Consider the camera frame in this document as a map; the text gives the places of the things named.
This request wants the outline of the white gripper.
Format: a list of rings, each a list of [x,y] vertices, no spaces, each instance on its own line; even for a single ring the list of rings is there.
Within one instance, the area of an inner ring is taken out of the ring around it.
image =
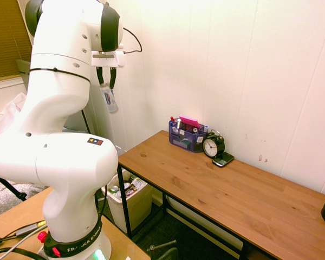
[[[125,66],[125,54],[123,51],[92,51],[92,66],[96,67],[96,74],[99,84],[104,84],[102,67],[110,68],[109,87],[113,89],[116,81],[117,68]]]

